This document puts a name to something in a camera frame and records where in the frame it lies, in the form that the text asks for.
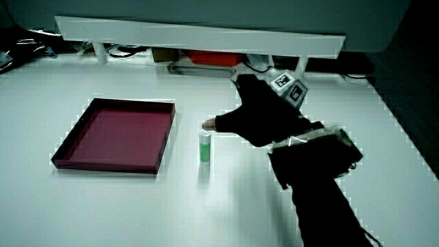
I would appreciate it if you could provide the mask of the person's right hand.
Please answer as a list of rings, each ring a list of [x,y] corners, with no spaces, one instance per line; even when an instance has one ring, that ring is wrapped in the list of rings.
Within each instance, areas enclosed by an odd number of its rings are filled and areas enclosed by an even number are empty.
[[[203,130],[238,134],[259,148],[323,127],[319,121],[303,117],[254,74],[238,75],[235,86],[241,106],[206,120]]]

